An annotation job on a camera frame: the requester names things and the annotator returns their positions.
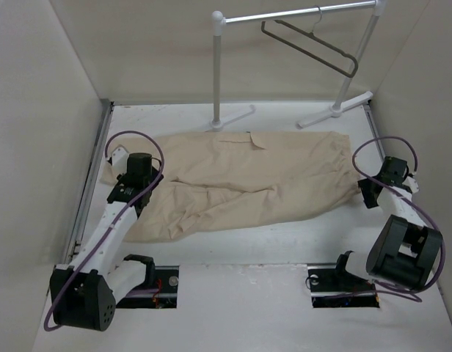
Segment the beige trousers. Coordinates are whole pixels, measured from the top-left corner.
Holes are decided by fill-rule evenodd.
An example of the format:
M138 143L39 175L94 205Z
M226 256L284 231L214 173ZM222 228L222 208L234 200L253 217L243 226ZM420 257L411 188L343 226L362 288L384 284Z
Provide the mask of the beige trousers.
M114 146L164 155L163 180L125 236L129 243L311 219L358 192L350 138L334 131L120 136Z

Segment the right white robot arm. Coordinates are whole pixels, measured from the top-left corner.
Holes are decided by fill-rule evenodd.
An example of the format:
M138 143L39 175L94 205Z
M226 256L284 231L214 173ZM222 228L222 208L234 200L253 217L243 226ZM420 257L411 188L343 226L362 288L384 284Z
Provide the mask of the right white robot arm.
M439 279L445 264L445 242L433 220L412 201L418 191L408 163L387 156L374 176L358 181L368 209L387 215L369 251L365 270L375 284L394 296L416 300Z

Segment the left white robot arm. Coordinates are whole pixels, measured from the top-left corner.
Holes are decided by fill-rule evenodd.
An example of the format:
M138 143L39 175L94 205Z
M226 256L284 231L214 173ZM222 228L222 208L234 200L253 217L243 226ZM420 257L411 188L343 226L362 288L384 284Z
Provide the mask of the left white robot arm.
M105 331L120 301L134 289L145 293L155 286L152 257L129 254L118 264L114 259L162 180L162 169L153 167L149 153L114 152L110 161L125 170L117 176L90 239L69 264L58 265L51 275L46 331L62 326Z

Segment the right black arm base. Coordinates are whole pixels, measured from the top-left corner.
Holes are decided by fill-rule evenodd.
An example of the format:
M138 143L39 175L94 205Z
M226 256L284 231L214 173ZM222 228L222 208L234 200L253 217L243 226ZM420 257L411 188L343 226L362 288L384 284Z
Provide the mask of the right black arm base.
M311 268L305 280L313 308L379 308L375 285L335 268Z

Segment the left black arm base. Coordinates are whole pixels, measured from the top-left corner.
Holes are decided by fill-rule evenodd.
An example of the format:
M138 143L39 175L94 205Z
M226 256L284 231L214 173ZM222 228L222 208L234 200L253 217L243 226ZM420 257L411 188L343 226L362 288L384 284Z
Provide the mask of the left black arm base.
M116 306L118 309L176 309L179 288L179 266L158 266L154 281L135 287Z

